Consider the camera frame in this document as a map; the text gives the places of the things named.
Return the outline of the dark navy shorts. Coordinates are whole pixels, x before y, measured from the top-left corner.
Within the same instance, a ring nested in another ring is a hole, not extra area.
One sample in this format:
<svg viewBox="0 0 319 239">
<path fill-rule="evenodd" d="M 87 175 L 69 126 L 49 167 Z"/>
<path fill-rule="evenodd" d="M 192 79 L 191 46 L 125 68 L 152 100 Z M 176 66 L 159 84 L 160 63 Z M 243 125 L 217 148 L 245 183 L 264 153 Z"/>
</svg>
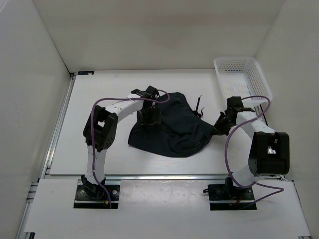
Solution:
<svg viewBox="0 0 319 239">
<path fill-rule="evenodd" d="M 166 157 L 190 157 L 209 144 L 214 127 L 200 119 L 188 104 L 184 94 L 170 93 L 170 100 L 158 104 L 161 123 L 135 123 L 128 145 Z"/>
</svg>

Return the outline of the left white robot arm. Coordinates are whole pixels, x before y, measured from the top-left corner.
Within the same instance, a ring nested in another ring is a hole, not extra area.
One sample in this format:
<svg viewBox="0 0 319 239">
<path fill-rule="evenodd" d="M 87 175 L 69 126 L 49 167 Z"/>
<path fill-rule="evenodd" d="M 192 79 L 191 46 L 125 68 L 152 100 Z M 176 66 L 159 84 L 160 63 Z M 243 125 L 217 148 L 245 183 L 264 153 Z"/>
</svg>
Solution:
<svg viewBox="0 0 319 239">
<path fill-rule="evenodd" d="M 94 200 L 103 199 L 109 192 L 105 186 L 105 159 L 113 144 L 118 123 L 137 113 L 137 123 L 154 125 L 160 123 L 158 98 L 160 91 L 152 86 L 146 90 L 132 90 L 126 98 L 103 98 L 94 103 L 83 130 L 88 149 L 87 170 L 81 176 L 85 192 Z"/>
</svg>

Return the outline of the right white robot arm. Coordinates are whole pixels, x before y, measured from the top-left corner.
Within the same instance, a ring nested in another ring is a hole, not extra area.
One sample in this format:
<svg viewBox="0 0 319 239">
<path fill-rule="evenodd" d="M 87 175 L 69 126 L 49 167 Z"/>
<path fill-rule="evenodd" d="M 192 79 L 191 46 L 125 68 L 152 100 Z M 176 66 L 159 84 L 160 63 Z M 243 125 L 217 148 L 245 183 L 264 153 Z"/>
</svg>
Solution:
<svg viewBox="0 0 319 239">
<path fill-rule="evenodd" d="M 224 157 L 232 182 L 224 186 L 224 194 L 235 199 L 242 188 L 249 188 L 258 181 L 278 175 L 286 175 L 290 169 L 290 138 L 285 132 L 268 127 L 252 108 L 228 107 L 220 113 L 214 128 L 217 135 L 226 135 Z M 228 146 L 237 129 L 243 129 L 251 138 L 248 163 L 231 171 L 228 162 Z"/>
</svg>

